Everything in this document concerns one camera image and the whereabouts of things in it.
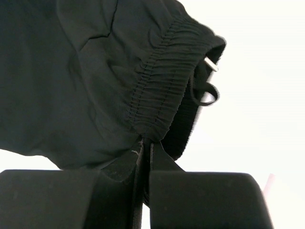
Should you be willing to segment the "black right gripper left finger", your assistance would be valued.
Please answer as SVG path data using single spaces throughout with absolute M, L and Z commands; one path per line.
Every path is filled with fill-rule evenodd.
M 139 229 L 143 144 L 103 169 L 5 170 L 3 229 Z

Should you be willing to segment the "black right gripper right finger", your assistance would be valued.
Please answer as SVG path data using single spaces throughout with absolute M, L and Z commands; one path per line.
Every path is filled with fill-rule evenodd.
M 150 226 L 153 229 L 270 229 L 255 179 L 247 173 L 186 172 L 160 143 L 151 145 Z

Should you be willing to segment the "black shorts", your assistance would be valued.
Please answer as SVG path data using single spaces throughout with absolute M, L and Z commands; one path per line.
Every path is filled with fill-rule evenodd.
M 3 0 L 0 147 L 61 169 L 141 141 L 177 160 L 226 46 L 176 0 Z

